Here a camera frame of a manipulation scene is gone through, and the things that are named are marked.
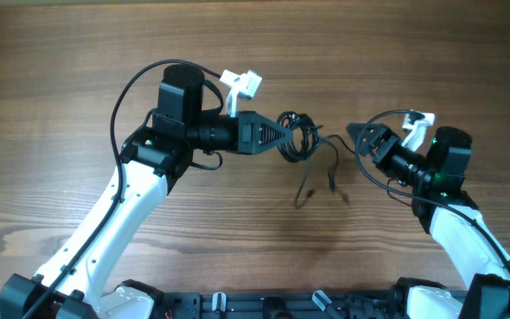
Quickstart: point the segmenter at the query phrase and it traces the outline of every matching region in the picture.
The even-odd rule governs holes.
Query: wooden table
[[[510,253],[510,4],[0,8],[0,288],[12,273],[32,276],[96,202],[114,166],[117,96],[163,58],[255,70],[264,80],[241,109],[308,113],[324,135],[347,138],[349,122],[409,108],[465,129],[474,143],[464,188]],[[161,77],[149,72],[127,95],[119,143],[156,105]],[[311,292],[388,288],[400,276],[464,288],[410,209],[366,180],[349,152],[337,173],[349,204],[328,191],[333,157],[322,149],[307,184],[316,194],[299,210],[304,163],[275,150],[224,160],[219,171],[189,169],[135,235],[109,290],[133,278],[167,292]]]

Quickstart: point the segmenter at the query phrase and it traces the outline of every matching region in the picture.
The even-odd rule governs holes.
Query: black plastic mount
[[[160,135],[154,128],[139,128],[123,144],[121,162],[138,161],[165,175],[170,191],[192,162],[193,149],[173,136]]]
[[[255,112],[237,115],[238,154],[254,155],[292,141],[292,131]]]
[[[202,115],[204,72],[187,65],[165,69],[158,87],[158,105],[152,127],[163,136],[186,139],[186,128]]]
[[[47,290],[41,284],[41,277],[27,279],[13,274],[0,292],[0,317],[2,319],[20,319],[33,306],[35,301]],[[58,319],[97,319],[96,312],[83,302],[84,294],[73,291],[70,296],[54,292],[46,305],[35,314],[35,318]]]
[[[459,319],[510,317],[510,281],[495,275],[475,274]]]
[[[431,189],[454,192],[461,188],[471,157],[471,141],[471,136],[458,128],[436,130],[425,160],[437,172]]]
[[[355,142],[365,124],[352,123],[347,130]],[[363,136],[359,154],[371,156],[377,169],[387,177],[418,188],[421,183],[430,185],[431,173],[427,170],[424,157],[400,145],[401,140],[390,128],[383,124],[373,124]]]

